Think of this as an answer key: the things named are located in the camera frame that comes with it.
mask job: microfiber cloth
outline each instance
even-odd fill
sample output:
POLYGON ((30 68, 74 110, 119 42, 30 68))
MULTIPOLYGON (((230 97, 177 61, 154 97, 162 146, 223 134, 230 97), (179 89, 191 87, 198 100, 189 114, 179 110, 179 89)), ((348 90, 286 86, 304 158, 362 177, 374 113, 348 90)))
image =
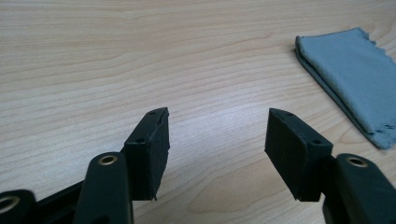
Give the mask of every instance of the microfiber cloth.
POLYGON ((296 55, 367 139, 396 143, 396 64, 366 32, 297 36, 296 55))

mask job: hole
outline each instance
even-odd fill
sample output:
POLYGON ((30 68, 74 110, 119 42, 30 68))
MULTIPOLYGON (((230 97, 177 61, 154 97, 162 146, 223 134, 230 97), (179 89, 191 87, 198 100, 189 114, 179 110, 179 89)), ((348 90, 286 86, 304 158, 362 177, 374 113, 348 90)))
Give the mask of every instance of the hole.
POLYGON ((113 164, 116 160, 117 160, 116 156, 104 156, 99 160, 99 164, 110 165, 113 164))
POLYGON ((358 158, 354 158, 354 157, 348 157, 346 158, 346 160, 354 165, 354 166, 358 166, 358 167, 367 167, 369 164, 367 164, 367 162, 362 161, 361 159, 358 158))
POLYGON ((17 196, 6 196, 0 199, 0 214, 3 214, 12 208, 14 208, 19 202, 20 197, 17 196))
POLYGON ((144 143, 144 142, 146 141, 146 139, 144 139, 144 138, 137 138, 135 141, 136 141, 136 143, 144 143))
POLYGON ((97 217, 91 224, 108 224, 110 223, 110 218, 106 216, 97 217))

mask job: clamp jaw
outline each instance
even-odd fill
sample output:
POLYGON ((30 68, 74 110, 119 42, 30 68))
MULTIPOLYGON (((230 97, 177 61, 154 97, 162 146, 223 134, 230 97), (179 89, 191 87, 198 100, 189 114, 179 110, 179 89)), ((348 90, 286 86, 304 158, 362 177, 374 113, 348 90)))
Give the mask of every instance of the clamp jaw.
POLYGON ((332 143, 290 112, 271 108, 265 152, 300 202, 326 196, 326 223, 396 223, 396 190, 363 157, 340 154, 332 143))
POLYGON ((0 223, 134 223, 132 201, 157 200, 169 150, 167 108, 149 111, 120 152, 90 162, 85 180, 39 202, 32 191, 0 194, 0 223))

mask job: light wood surface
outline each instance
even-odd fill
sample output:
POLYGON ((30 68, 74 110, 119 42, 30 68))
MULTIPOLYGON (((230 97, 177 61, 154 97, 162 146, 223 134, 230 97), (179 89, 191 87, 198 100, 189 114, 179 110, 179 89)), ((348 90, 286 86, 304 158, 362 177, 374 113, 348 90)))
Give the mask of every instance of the light wood surface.
POLYGON ((396 60, 396 2, 0 2, 0 191, 38 200, 119 151, 168 106, 171 149, 143 223, 324 223, 264 153, 269 107, 374 161, 396 185, 396 150, 371 145, 297 62, 297 35, 362 27, 396 60))

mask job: black plastic arm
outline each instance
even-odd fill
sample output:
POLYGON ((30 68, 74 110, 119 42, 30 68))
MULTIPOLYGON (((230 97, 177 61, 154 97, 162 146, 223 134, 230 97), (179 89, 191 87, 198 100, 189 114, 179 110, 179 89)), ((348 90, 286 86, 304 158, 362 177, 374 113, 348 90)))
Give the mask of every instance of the black plastic arm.
POLYGON ((332 143, 287 111, 270 109, 265 152, 294 198, 326 195, 327 223, 396 223, 396 190, 363 157, 332 157, 332 143))
MULTIPOLYGON (((168 117, 169 112, 166 107, 149 111, 126 140, 121 152, 117 154, 118 158, 125 158, 126 172, 120 175, 127 176, 128 192, 122 193, 122 196, 125 196, 128 202, 156 199, 170 147, 168 117)), ((38 203, 33 192, 29 190, 3 192, 0 194, 0 223, 72 223, 83 185, 92 184, 81 181, 38 203)), ((99 191, 107 188, 103 183, 96 187, 99 191)))
POLYGON ((131 224, 131 205, 125 158, 107 152, 90 162, 73 223, 131 224))

